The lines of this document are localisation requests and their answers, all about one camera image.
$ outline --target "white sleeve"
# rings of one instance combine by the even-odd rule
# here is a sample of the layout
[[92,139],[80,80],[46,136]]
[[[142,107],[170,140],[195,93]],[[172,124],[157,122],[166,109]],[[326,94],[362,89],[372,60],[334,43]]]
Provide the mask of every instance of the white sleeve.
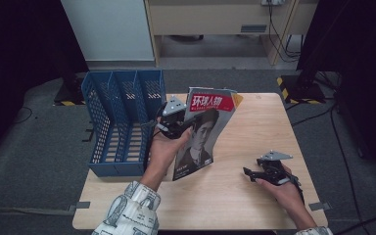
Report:
[[327,227],[315,227],[299,231],[295,235],[333,235],[333,233]]
[[158,233],[156,210],[161,197],[154,190],[133,181],[108,210],[106,219],[92,235],[133,235]]

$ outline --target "white wall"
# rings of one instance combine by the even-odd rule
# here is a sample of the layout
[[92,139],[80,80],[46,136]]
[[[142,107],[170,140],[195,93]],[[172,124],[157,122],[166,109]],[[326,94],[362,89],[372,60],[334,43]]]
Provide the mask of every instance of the white wall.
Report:
[[62,0],[86,61],[154,61],[144,0]]

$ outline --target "desk surface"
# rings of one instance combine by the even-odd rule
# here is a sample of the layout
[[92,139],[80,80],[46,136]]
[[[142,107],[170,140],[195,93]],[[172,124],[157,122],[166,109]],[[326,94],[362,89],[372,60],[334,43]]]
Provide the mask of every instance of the desk surface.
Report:
[[[274,198],[243,173],[243,166],[258,170],[256,159],[270,150],[293,156],[283,163],[300,179],[306,207],[319,202],[280,97],[241,95],[243,102],[214,146],[214,163],[177,181],[169,175],[161,184],[157,210],[161,230],[294,229]],[[89,170],[80,202],[90,202],[90,207],[77,209],[73,227],[96,228],[132,179],[98,178]],[[311,214],[318,225],[327,225],[324,211]]]

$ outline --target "magazine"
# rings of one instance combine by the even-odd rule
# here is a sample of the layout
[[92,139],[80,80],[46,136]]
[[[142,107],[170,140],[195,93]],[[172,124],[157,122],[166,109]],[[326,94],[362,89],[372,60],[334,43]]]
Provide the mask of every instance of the magazine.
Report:
[[172,180],[213,163],[213,146],[242,100],[242,96],[230,89],[189,88],[184,120],[195,119],[192,138],[176,155]]

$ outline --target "blue plastic file organizer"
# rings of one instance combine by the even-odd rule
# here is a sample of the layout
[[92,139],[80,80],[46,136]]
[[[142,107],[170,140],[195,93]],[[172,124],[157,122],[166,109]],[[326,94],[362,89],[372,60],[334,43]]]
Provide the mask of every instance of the blue plastic file organizer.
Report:
[[90,71],[81,84],[96,143],[89,167],[99,176],[138,176],[165,101],[161,70]]

